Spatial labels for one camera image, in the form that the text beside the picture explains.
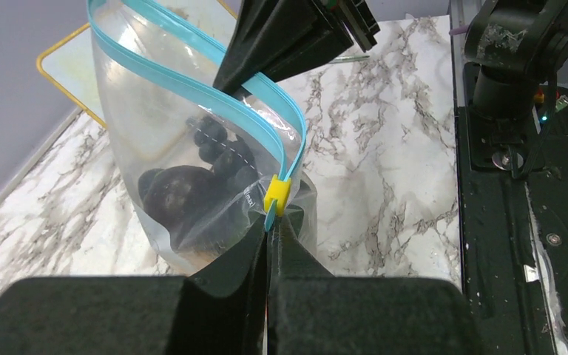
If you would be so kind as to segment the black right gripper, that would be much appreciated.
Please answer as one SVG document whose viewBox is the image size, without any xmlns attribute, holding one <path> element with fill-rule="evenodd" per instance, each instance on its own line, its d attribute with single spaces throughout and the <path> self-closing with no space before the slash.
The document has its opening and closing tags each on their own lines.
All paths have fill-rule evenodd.
<svg viewBox="0 0 568 355">
<path fill-rule="evenodd" d="M 243 1 L 213 87 L 234 95 L 253 75 L 282 81 L 327 64 L 354 43 L 366 53 L 379 25 L 366 1 Z"/>
</svg>

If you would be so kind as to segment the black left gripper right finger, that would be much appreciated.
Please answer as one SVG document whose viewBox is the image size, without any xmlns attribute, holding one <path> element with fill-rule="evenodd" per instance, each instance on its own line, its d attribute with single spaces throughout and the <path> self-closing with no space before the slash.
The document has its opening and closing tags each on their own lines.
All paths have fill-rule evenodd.
<svg viewBox="0 0 568 355">
<path fill-rule="evenodd" d="M 449 281 L 338 277 L 274 222 L 267 249 L 269 354 L 482 354 L 467 301 Z"/>
</svg>

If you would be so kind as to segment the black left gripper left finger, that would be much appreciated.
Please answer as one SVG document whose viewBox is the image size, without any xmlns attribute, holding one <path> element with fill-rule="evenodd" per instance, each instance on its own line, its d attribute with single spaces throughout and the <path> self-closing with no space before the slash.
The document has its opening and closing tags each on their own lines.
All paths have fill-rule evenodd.
<svg viewBox="0 0 568 355">
<path fill-rule="evenodd" d="M 19 280 L 0 296 L 0 354 L 260 354 L 263 224 L 190 277 Z"/>
</svg>

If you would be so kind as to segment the clear zip top bag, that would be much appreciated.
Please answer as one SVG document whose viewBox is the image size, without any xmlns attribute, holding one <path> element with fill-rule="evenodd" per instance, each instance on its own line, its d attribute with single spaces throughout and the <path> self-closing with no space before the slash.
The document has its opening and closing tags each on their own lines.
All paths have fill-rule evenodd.
<svg viewBox="0 0 568 355">
<path fill-rule="evenodd" d="M 214 89 L 221 44 L 162 1 L 88 1 L 103 121 L 136 215 L 155 253 L 183 274 L 204 268 L 240 241 L 258 218 L 270 223 L 269 192 L 291 185 L 283 204 L 297 239 L 317 248 L 317 190 L 302 170 L 307 127 L 301 109 L 262 74 L 238 96 Z M 138 178 L 147 170 L 199 166 L 190 118 L 211 116 L 254 153 L 260 179 L 233 194 L 192 243 L 179 249 L 142 207 Z"/>
</svg>

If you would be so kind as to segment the dark purple toy grapes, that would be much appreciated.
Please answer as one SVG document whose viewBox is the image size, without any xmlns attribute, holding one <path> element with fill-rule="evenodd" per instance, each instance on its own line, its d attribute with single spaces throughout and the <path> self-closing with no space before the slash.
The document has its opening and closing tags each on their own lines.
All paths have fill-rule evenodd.
<svg viewBox="0 0 568 355">
<path fill-rule="evenodd" d="M 190 118 L 187 125 L 195 131 L 199 158 L 212 165 L 211 173 L 227 192 L 238 194 L 257 185 L 260 174 L 254 153 L 239 135 L 231 140 L 227 129 L 208 115 Z"/>
</svg>

